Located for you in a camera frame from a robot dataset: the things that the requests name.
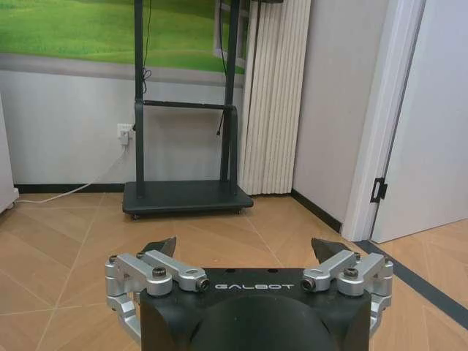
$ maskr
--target black metal pole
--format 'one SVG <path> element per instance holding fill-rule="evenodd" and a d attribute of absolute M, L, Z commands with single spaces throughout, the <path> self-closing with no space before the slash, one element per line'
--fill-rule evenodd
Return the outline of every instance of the black metal pole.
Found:
<path fill-rule="evenodd" d="M 230 176 L 229 185 L 230 193 L 232 195 L 237 194 L 237 139 L 238 139 L 238 114 L 237 108 L 233 106 L 228 113 L 229 120 L 226 121 L 230 125 L 230 139 L 231 139 L 231 150 L 230 150 Z"/>
<path fill-rule="evenodd" d="M 135 163 L 137 197 L 145 196 L 143 143 L 143 0 L 135 0 Z"/>
<path fill-rule="evenodd" d="M 235 57 L 237 55 L 237 33 L 241 0 L 231 0 L 229 21 L 229 47 L 227 52 L 227 77 L 224 104 L 232 105 L 234 97 Z M 230 124 L 224 121 L 222 127 L 221 181 L 227 181 L 229 168 Z"/>

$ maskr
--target silver metal bracket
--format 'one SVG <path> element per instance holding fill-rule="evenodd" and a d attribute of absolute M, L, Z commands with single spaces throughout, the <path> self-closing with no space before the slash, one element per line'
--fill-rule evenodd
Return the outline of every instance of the silver metal bracket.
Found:
<path fill-rule="evenodd" d="M 156 250 L 139 254 L 111 256 L 105 264 L 107 305 L 118 314 L 127 333 L 141 343 L 141 326 L 133 301 L 139 303 L 140 292 L 152 296 L 172 291 L 173 279 L 185 291 L 204 291 L 209 280 L 202 268 L 184 265 Z"/>
<path fill-rule="evenodd" d="M 311 292 L 328 290 L 332 279 L 335 279 L 345 268 L 355 264 L 354 252 L 340 251 L 318 267 L 304 269 L 302 286 Z"/>
<path fill-rule="evenodd" d="M 370 334 L 373 335 L 382 320 L 382 312 L 391 305 L 393 263 L 381 254 L 371 253 L 362 259 L 343 250 L 316 268 L 305 269 L 303 288 L 309 292 L 324 291 L 336 279 L 338 291 L 346 296 L 361 296 L 364 290 L 371 294 Z"/>

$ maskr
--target black cable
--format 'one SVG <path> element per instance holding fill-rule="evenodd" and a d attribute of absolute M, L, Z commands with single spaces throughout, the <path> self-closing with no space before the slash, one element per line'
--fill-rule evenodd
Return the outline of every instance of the black cable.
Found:
<path fill-rule="evenodd" d="M 227 68 L 226 68 L 226 61 L 224 59 L 224 50 L 222 48 L 222 30 L 223 30 L 223 23 L 222 23 L 222 0 L 219 0 L 219 46 L 221 47 L 221 58 L 222 58 L 222 66 L 224 68 L 224 75 L 227 78 Z"/>
<path fill-rule="evenodd" d="M 226 61 L 224 59 L 224 50 L 222 47 L 222 30 L 223 30 L 223 23 L 222 23 L 222 0 L 219 0 L 219 46 L 221 47 L 221 59 L 222 59 L 222 66 L 224 68 L 224 76 L 227 79 L 227 68 L 226 68 Z M 221 135 L 221 126 L 222 122 L 224 121 L 224 110 L 222 111 L 221 119 L 219 120 L 219 127 L 218 131 L 216 132 L 217 136 Z"/>
<path fill-rule="evenodd" d="M 143 93 L 145 94 L 148 90 L 146 86 L 146 80 L 151 77 L 152 72 L 150 69 L 146 69 L 146 59 L 148 58 L 148 45 L 149 45 L 149 34 L 150 34 L 150 25 L 151 25 L 151 8 L 153 5 L 153 0 L 149 0 L 149 14 L 148 14 L 148 30 L 146 31 L 146 49 L 145 49 L 145 59 L 143 60 Z"/>

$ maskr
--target white cable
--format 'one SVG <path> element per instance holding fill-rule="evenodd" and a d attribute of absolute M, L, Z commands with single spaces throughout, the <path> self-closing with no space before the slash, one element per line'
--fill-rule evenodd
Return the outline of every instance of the white cable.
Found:
<path fill-rule="evenodd" d="M 52 201 L 52 200 L 55 200 L 55 199 L 59 199 L 60 197 L 64 197 L 64 196 L 67 196 L 67 195 L 70 195 L 70 194 L 73 194 L 75 192 L 79 192 L 80 190 L 82 189 L 85 189 L 87 188 L 88 186 L 92 185 L 93 183 L 96 183 L 101 177 L 105 176 L 116 164 L 118 161 L 121 160 L 121 158 L 125 155 L 125 151 L 127 150 L 127 148 L 124 148 L 124 150 L 122 151 L 121 155 L 109 166 L 109 168 L 104 172 L 102 173 L 101 175 L 99 175 L 98 177 L 96 177 L 92 182 L 90 183 L 87 183 L 85 185 L 82 185 L 80 186 L 79 188 L 77 189 L 73 189 L 69 192 L 65 192 L 64 194 L 59 194 L 59 195 L 56 195 L 54 197 L 51 197 L 49 199 L 44 199 L 44 200 L 17 200 L 15 201 L 16 203 L 48 203 L 49 201 Z"/>

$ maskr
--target wood-pattern floor tile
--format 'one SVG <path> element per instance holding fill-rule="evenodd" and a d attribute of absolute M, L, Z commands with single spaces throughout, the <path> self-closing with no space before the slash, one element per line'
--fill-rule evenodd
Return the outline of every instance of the wood-pattern floor tile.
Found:
<path fill-rule="evenodd" d="M 102 197 L 101 206 L 122 206 L 124 194 L 121 192 L 107 192 Z"/>
<path fill-rule="evenodd" d="M 0 235 L 0 270 L 51 305 L 69 273 L 68 267 L 8 232 Z"/>
<path fill-rule="evenodd" d="M 423 297 L 393 277 L 392 305 L 383 312 L 382 324 L 371 340 L 374 350 L 427 350 L 423 305 Z"/>
<path fill-rule="evenodd" d="M 71 268 L 95 211 L 93 208 L 18 210 L 1 227 Z"/>
<path fill-rule="evenodd" d="M 112 254 L 136 254 L 147 243 L 174 236 L 171 219 L 133 222 L 117 208 L 101 208 L 61 297 L 60 306 L 105 302 L 104 264 Z"/>
<path fill-rule="evenodd" d="M 468 350 L 468 332 L 434 306 L 424 306 L 430 351 Z"/>
<path fill-rule="evenodd" d="M 422 278 L 429 278 L 426 248 L 423 241 L 408 235 L 398 240 L 380 244 L 379 247 L 398 261 L 404 261 L 409 269 Z"/>
<path fill-rule="evenodd" d="M 106 305 L 87 306 L 56 311 L 39 351 L 123 351 L 131 343 Z"/>
<path fill-rule="evenodd" d="M 246 237 L 227 237 L 175 221 L 174 232 L 178 238 L 181 259 L 202 267 L 278 267 L 279 263 L 261 238 L 254 232 Z"/>
<path fill-rule="evenodd" d="M 0 350 L 34 350 L 62 288 L 40 350 L 139 350 L 104 305 L 104 264 L 111 254 L 135 254 L 150 241 L 177 236 L 175 258 L 202 267 L 313 266 L 318 262 L 312 238 L 340 241 L 362 253 L 291 197 L 256 197 L 254 202 L 241 215 L 159 216 L 134 222 L 121 211 L 121 194 L 84 194 L 39 206 L 20 204 L 2 214 Z M 403 264 L 467 303 L 467 233 L 468 220 L 384 245 Z M 47 311 L 27 312 L 38 309 Z M 371 350 L 468 350 L 467 333 L 395 277 L 393 303 L 371 339 Z"/>
<path fill-rule="evenodd" d="M 35 350 L 51 311 L 0 316 L 0 350 Z"/>
<path fill-rule="evenodd" d="M 0 314 L 49 309 L 50 304 L 34 296 L 26 288 L 0 271 Z"/>
<path fill-rule="evenodd" d="M 378 246 L 468 308 L 468 219 Z"/>
<path fill-rule="evenodd" d="M 245 213 L 273 252 L 316 218 L 291 197 L 256 197 Z"/>

